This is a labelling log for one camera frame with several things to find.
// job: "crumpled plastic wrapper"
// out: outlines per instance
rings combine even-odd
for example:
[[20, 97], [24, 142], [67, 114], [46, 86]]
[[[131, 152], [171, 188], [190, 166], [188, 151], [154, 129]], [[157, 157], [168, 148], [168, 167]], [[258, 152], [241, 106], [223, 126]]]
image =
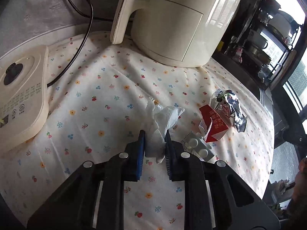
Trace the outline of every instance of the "crumpled plastic wrapper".
[[242, 114], [239, 99], [233, 91], [217, 89], [210, 99], [210, 107], [215, 111], [222, 111], [233, 121], [238, 132], [245, 132], [247, 117]]

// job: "white tissue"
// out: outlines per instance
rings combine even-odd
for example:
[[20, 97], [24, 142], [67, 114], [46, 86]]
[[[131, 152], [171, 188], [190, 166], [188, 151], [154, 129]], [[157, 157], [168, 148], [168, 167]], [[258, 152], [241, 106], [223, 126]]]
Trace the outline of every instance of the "white tissue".
[[141, 129], [146, 132], [145, 156], [155, 157], [156, 163], [161, 163], [165, 157], [165, 135], [168, 129], [176, 125], [178, 117], [184, 108], [155, 105], [154, 99], [148, 98], [144, 123]]

